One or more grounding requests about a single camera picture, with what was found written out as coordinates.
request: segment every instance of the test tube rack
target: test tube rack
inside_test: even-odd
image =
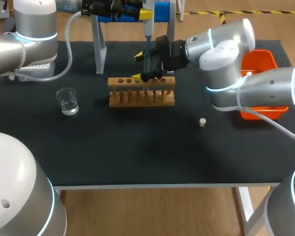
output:
[[[108,78],[111,88],[109,107],[174,106],[175,77],[151,79],[147,82],[131,77]]]

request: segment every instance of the small white cylinder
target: small white cylinder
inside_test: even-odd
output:
[[[204,118],[201,118],[200,119],[200,127],[203,127],[205,124],[206,124],[206,119],[204,119]]]

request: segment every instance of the black tablecloth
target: black tablecloth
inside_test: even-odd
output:
[[[73,66],[48,83],[0,79],[0,132],[23,142],[56,186],[280,182],[295,169],[295,141],[263,121],[214,110],[195,68],[175,72],[176,105],[108,107],[108,77],[139,73],[133,56],[143,42],[109,42],[103,76],[95,74],[93,44],[72,43]],[[257,41],[290,66],[280,41]],[[59,43],[56,71],[67,64]],[[80,111],[61,114],[56,92],[72,87]],[[206,118],[199,128],[199,118]],[[279,119],[295,132],[295,109]]]

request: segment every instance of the blue roller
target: blue roller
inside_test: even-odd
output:
[[[155,13],[154,22],[169,22],[169,12],[170,12],[170,2],[169,1],[156,1],[155,2]],[[103,17],[98,16],[98,22],[113,22],[113,17]],[[121,18],[117,18],[116,22],[139,22],[135,21],[133,17],[122,15]]]

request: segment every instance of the orange bin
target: orange bin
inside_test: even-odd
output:
[[[277,64],[270,51],[254,50],[244,56],[241,65],[241,75],[245,76],[249,71],[252,74],[257,74],[275,68],[277,68]],[[278,119],[283,113],[287,112],[289,107],[253,107],[252,109],[270,119]],[[240,114],[244,119],[261,119],[247,112],[240,112]]]

